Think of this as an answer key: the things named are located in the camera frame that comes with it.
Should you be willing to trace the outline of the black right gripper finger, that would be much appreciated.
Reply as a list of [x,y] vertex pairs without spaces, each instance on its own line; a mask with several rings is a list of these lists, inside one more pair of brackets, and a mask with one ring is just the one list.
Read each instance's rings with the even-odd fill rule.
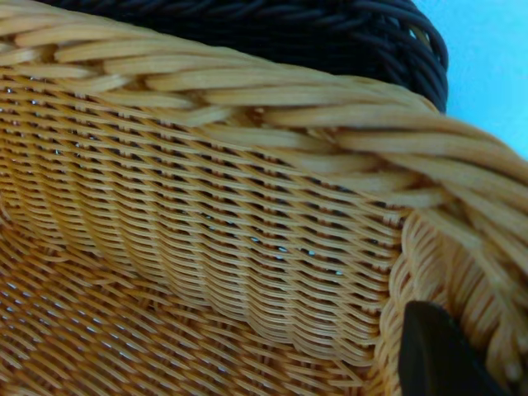
[[505,395],[458,323],[440,306],[406,304],[398,357],[404,396]]

